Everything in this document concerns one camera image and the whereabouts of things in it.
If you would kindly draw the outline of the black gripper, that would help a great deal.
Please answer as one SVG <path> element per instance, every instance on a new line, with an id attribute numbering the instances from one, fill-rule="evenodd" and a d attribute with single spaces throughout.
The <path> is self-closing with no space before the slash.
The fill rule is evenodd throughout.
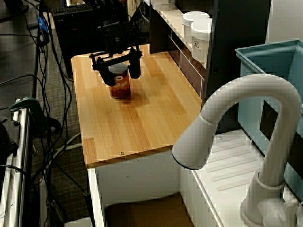
<path id="1" fill-rule="evenodd" d="M 93 70 L 97 70 L 104 83 L 109 86 L 115 85 L 113 73 L 108 69 L 108 64 L 103 59 L 113 58 L 115 54 L 122 54 L 128 51 L 126 60 L 129 60 L 129 73 L 132 79 L 138 79 L 141 75 L 140 58 L 142 52 L 139 49 L 138 43 L 128 43 L 127 23 L 124 24 L 119 21 L 104 21 L 98 30 L 101 32 L 105 51 L 91 54 L 89 57 L 92 59 Z M 101 55 L 107 55 L 104 58 L 97 58 Z"/>

